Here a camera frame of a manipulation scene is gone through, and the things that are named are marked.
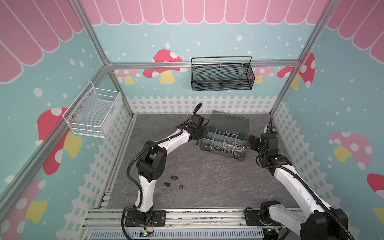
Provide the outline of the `grey compartment organizer box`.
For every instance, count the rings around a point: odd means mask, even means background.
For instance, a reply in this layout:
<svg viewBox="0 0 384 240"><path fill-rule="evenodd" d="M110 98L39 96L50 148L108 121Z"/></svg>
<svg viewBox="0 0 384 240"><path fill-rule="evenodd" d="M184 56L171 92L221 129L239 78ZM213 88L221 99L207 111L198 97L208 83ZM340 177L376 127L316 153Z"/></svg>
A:
<svg viewBox="0 0 384 240"><path fill-rule="evenodd" d="M250 119L247 117L213 111L207 124L208 135L203 138L201 147L204 145L227 147L242 155L236 160L243 161L246 155L246 145L244 148L239 148L236 143L244 141L247 144L249 124Z"/></svg>

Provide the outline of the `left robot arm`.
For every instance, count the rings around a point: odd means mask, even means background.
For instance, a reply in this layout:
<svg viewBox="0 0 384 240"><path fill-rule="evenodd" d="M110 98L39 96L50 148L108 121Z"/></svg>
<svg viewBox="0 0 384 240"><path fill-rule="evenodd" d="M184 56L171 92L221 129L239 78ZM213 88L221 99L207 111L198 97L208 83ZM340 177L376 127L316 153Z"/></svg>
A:
<svg viewBox="0 0 384 240"><path fill-rule="evenodd" d="M204 138L208 134L208 122L203 116L193 114L187 121L176 126L176 131L171 135L155 142L145 142L143 149L131 160L126 174L138 187L138 197L128 211L139 221L147 223L150 220L156 182L165 171L167 156L190 141Z"/></svg>

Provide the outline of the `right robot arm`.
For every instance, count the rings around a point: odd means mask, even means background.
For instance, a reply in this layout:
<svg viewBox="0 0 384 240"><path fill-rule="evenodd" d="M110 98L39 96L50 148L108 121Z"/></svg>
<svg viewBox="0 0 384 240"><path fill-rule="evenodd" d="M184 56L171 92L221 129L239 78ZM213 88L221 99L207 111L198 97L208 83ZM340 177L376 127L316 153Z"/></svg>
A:
<svg viewBox="0 0 384 240"><path fill-rule="evenodd" d="M348 216L324 201L299 176L291 161L279 154L277 131L268 125L260 137L249 136L248 146L256 151L256 163L267 169L294 198L301 215L284 207L279 201L263 202L259 221L268 226L278 223L302 240L352 240Z"/></svg>

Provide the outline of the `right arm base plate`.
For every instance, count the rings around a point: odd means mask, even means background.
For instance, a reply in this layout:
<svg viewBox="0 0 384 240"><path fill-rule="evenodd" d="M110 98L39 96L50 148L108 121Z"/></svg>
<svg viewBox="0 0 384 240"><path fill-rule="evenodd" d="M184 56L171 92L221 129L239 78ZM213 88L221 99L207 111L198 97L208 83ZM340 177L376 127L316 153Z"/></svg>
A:
<svg viewBox="0 0 384 240"><path fill-rule="evenodd" d="M260 215L260 210L245 208L244 216L245 216L246 225L248 227L258 226L258 227L273 228L274 226L277 226L277 227L282 226L280 223L275 222L273 220L262 220Z"/></svg>

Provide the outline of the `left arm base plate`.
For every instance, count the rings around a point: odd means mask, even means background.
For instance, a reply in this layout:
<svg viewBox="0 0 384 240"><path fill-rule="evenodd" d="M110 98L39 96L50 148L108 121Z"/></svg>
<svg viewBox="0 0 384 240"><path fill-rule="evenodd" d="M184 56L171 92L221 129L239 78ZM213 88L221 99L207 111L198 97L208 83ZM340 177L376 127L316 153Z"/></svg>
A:
<svg viewBox="0 0 384 240"><path fill-rule="evenodd" d="M124 226L125 227L164 227L166 221L166 211L150 210L142 213L139 210L128 211Z"/></svg>

